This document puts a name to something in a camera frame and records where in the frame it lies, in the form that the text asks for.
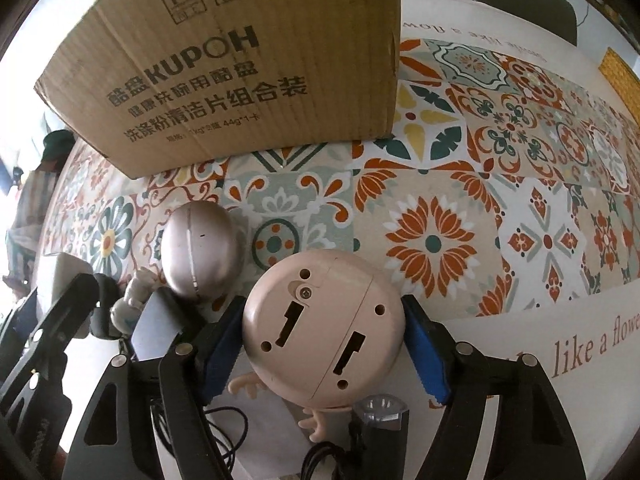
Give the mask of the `black round cable hub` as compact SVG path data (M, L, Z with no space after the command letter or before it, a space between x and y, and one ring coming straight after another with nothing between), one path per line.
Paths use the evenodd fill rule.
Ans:
M120 291L114 278L102 273L94 274L99 286L99 299L90 315L90 333L96 338L116 340L122 333L111 321L111 307L120 298Z

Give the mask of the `black power adapter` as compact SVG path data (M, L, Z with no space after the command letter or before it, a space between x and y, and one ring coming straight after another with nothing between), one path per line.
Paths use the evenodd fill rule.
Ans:
M131 335L131 348L137 360L162 358L187 325L188 320L171 289L155 289Z

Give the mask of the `black bike light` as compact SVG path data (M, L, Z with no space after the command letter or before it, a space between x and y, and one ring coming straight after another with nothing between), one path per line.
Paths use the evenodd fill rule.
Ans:
M404 478L409 407L397 396L374 394L352 406L348 424L349 449L323 441L315 444L303 460L300 478L311 479L322 460L331 457L332 479Z

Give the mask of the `silver egg-shaped device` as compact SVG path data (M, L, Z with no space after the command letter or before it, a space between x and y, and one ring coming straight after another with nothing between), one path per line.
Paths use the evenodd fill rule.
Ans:
M224 296L242 268L239 232L228 211L202 200L174 210L160 242L160 264L177 296L191 301Z

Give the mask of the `pink round doll toy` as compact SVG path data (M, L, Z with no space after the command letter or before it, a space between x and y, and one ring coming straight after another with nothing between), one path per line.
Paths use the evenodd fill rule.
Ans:
M392 369L406 318L384 273L350 252L288 256L250 291L242 336L252 368L232 394L269 390L305 413L311 442L326 438L326 416L352 410Z

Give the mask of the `striped cushioned chair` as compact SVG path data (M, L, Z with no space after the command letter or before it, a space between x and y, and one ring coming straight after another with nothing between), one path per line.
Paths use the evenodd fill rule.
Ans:
M1 277L17 300L30 293L44 219L75 143L73 133L66 129L48 133L43 139L40 164L28 175L18 196L15 218L6 233L8 270Z

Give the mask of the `patterned table runner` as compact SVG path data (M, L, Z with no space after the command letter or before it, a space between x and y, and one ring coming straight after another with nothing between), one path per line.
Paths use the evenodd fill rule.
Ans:
M87 144L43 232L127 281L171 213L226 208L250 288L309 249L356 252L444 318L550 307L639 276L639 129L620 104L515 56L411 38L386 138L277 148L131 180Z

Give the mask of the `brown cardboard box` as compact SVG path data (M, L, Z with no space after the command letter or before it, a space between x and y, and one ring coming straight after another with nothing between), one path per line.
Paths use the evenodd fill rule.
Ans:
M127 177L392 128L400 0L98 0L36 92Z

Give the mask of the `woven bamboo box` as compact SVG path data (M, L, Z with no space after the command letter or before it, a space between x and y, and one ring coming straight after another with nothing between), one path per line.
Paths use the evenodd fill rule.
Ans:
M612 49L607 48L599 70L612 86L635 122L640 120L640 81L634 71Z

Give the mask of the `white robot figurine keychain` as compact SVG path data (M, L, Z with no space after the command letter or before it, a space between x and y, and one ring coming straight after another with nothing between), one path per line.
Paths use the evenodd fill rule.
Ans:
M125 336L132 334L146 303L158 286L160 281L150 269L140 268L134 271L124 296L117 299L110 309L111 322L119 333Z

